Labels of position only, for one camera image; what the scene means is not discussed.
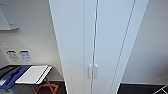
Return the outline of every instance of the cabinet side panel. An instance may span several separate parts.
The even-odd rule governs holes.
[[[110,94],[117,94],[149,0],[136,0]]]
[[[84,1],[50,0],[68,94],[84,94]]]

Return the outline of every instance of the gray floor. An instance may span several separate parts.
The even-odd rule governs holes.
[[[67,94],[64,82],[51,82],[52,84],[59,85],[56,94]],[[160,89],[162,85],[135,85],[135,84],[121,84],[117,94],[153,94],[156,90]],[[15,85],[9,90],[7,94],[33,94],[30,85]],[[38,94],[52,94],[49,87],[43,87]]]

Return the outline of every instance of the electrical socket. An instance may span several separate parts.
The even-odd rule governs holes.
[[[8,51],[7,54],[8,54],[8,56],[11,60],[13,60],[13,61],[18,61],[19,60],[15,51]]]

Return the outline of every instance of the metal handle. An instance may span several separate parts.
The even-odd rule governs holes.
[[[98,77],[98,67],[97,65],[94,65],[94,79]]]
[[[88,78],[91,78],[91,76],[92,76],[92,65],[89,64],[89,66],[88,66]]]

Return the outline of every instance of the floor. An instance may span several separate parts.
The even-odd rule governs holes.
[[[56,94],[67,94],[65,90],[64,82],[57,82],[60,85],[58,92]],[[132,84],[121,84],[117,94],[153,94],[156,90],[161,88],[161,85],[132,85]],[[40,90],[38,94],[51,94],[48,87]]]
[[[163,87],[163,85],[121,84],[117,94],[153,94],[161,87]]]

